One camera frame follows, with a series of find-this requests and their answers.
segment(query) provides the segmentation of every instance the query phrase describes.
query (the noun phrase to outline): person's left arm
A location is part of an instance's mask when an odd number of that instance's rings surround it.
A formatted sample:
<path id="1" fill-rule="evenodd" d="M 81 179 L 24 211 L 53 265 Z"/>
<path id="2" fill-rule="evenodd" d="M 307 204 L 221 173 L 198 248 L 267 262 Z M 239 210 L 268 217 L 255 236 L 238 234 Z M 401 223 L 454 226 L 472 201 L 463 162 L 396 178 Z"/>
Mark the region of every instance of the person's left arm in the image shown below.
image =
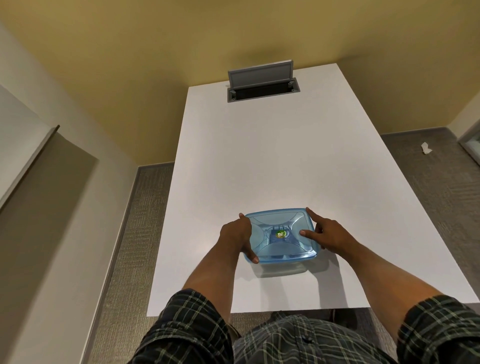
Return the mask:
<path id="1" fill-rule="evenodd" d="M 240 218 L 224 225 L 217 243 L 172 296 L 144 336 L 131 363 L 228 363 L 233 350 L 226 321 L 241 252 L 258 263 L 250 247 L 252 225 Z"/>

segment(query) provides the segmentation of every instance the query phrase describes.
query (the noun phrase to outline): white table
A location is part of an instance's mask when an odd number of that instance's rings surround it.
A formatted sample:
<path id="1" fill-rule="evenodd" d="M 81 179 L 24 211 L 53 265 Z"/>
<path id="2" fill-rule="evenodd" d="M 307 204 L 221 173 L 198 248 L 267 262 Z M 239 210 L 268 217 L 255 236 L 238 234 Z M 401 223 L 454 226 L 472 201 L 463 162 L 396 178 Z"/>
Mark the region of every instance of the white table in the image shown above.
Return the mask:
<path id="1" fill-rule="evenodd" d="M 239 212 L 304 206 L 442 292 L 478 302 L 337 65 L 294 76 L 299 93 L 234 103 L 228 82 L 189 88 L 147 315 Z M 240 256 L 232 312 L 369 306 L 350 266 L 328 252 L 290 272 L 261 268 Z"/>

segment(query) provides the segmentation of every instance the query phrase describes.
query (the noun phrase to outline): floor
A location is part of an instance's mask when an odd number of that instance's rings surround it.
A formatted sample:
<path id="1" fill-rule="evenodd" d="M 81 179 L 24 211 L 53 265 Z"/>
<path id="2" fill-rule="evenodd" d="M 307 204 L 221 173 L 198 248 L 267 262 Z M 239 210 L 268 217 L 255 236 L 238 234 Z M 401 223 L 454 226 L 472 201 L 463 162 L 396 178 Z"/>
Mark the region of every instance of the floor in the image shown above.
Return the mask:
<path id="1" fill-rule="evenodd" d="M 480 168 L 447 129 L 384 135 L 413 191 L 477 295 L 480 295 Z M 433 150 L 424 155 L 420 145 Z M 127 362 L 154 323 L 146 317 L 173 164 L 142 168 L 133 193 L 90 364 Z M 395 345 L 370 309 L 355 309 L 358 332 L 395 356 Z M 305 312 L 324 318 L 325 310 Z M 270 313 L 232 315 L 244 333 Z"/>

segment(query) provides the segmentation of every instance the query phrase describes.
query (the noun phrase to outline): sleeve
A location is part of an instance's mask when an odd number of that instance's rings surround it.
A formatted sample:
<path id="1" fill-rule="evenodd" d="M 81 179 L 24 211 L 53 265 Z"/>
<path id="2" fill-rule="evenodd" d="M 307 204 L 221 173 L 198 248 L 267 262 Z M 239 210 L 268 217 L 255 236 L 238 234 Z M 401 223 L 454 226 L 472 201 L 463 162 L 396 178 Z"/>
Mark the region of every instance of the sleeve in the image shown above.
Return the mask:
<path id="1" fill-rule="evenodd" d="M 480 316 L 448 296 L 429 298 L 411 308 L 398 332 L 402 363 L 480 362 Z"/>
<path id="2" fill-rule="evenodd" d="M 188 289 L 174 294 L 130 361 L 159 362 L 233 362 L 227 325 L 199 292 Z"/>

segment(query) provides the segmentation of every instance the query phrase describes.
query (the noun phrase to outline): plaid shirt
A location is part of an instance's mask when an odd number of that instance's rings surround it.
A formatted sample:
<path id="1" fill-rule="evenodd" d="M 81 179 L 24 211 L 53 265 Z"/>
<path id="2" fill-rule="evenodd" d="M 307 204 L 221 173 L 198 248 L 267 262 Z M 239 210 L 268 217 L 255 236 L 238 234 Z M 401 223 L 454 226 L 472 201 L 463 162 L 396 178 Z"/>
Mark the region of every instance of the plaid shirt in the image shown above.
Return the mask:
<path id="1" fill-rule="evenodd" d="M 400 363 L 480 363 L 480 316 L 448 296 L 411 308 L 398 334 Z M 225 321 L 200 293 L 170 299 L 130 363 L 395 363 L 347 328 L 301 315 L 265 323 L 232 346 Z"/>

